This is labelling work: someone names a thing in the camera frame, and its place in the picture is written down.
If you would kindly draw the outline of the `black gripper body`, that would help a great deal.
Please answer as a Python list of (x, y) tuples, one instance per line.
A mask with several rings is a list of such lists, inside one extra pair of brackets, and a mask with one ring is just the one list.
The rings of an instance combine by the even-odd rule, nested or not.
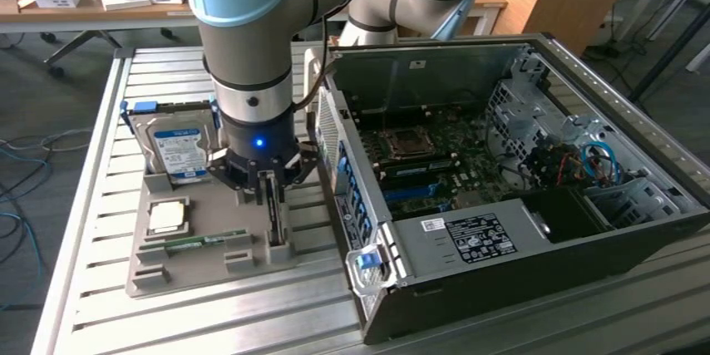
[(226, 113), (221, 120), (230, 149), (227, 159), (241, 170), (249, 170), (251, 161), (257, 162), (258, 170), (270, 170), (273, 159), (288, 163), (297, 156), (294, 109), (265, 122), (238, 121)]

